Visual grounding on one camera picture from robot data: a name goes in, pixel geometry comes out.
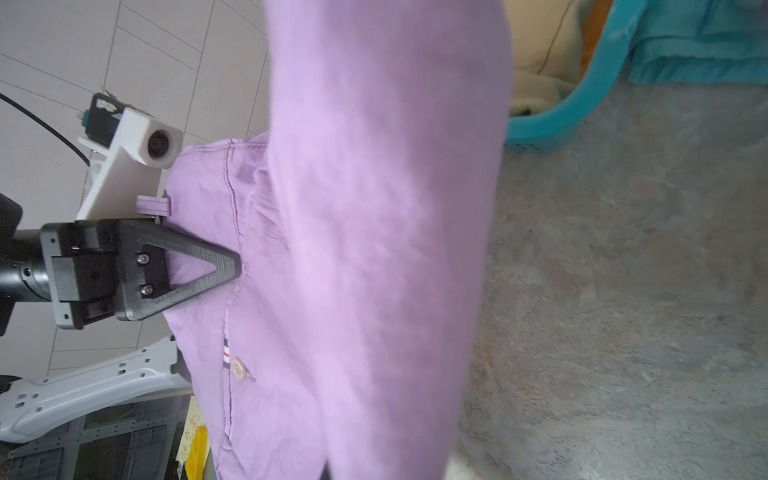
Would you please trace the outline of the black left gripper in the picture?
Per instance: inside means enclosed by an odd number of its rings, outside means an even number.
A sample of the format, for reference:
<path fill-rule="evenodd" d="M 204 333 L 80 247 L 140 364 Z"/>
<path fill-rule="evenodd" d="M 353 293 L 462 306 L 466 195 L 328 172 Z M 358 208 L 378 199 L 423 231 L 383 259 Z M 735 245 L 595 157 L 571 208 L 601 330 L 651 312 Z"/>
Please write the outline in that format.
<path fill-rule="evenodd" d="M 242 271 L 237 253 L 144 220 L 48 223 L 40 243 L 61 329 L 142 321 Z"/>

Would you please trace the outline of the purple pants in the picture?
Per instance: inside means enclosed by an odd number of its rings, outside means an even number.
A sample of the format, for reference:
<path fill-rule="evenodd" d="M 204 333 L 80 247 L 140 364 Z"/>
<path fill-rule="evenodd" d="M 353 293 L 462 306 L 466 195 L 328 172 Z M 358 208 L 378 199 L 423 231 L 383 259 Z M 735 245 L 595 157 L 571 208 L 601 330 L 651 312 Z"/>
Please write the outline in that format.
<path fill-rule="evenodd" d="M 507 125 L 499 1 L 269 1 L 270 127 L 185 149 L 167 224 L 242 272 L 169 309 L 221 479 L 440 479 Z"/>

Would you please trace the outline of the khaki pants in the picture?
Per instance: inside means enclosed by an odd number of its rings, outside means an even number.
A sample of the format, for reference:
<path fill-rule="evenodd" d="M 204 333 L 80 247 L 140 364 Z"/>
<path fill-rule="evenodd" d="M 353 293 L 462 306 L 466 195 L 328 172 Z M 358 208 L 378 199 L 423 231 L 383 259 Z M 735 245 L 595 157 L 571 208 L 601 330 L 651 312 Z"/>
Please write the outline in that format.
<path fill-rule="evenodd" d="M 543 113 L 564 101 L 581 80 L 582 26 L 591 7 L 581 0 L 504 3 L 512 37 L 512 117 Z"/>

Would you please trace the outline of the orange pants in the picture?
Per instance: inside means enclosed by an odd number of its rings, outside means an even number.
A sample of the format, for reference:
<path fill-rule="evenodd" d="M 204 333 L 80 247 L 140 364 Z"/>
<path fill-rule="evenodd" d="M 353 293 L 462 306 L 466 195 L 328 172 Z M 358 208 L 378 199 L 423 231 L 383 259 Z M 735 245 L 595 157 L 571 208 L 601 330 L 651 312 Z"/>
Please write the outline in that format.
<path fill-rule="evenodd" d="M 612 5 L 612 0 L 592 1 L 582 26 L 581 77 L 586 75 L 592 62 Z"/>

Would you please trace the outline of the teal pants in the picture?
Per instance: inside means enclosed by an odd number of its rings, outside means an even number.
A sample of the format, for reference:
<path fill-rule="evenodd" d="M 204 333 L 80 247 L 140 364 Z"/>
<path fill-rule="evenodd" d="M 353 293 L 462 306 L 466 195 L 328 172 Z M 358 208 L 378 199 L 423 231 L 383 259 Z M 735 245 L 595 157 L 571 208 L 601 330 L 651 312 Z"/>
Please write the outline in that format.
<path fill-rule="evenodd" d="M 767 83 L 765 1 L 650 1 L 632 41 L 636 84 Z"/>

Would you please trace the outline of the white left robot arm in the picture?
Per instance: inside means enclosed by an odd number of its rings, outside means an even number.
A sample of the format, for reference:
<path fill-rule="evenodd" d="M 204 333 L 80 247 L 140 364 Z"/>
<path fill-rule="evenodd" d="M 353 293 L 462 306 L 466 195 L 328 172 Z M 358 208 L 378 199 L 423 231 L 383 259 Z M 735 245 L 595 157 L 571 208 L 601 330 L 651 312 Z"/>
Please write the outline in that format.
<path fill-rule="evenodd" d="M 22 207 L 1 199 L 1 326 L 19 303 L 49 303 L 56 325 L 140 322 L 238 278 L 226 248 L 152 220 L 96 220 L 19 230 Z M 1 440 L 23 444 L 80 416 L 188 387 L 174 337 L 41 379 L 1 378 Z"/>

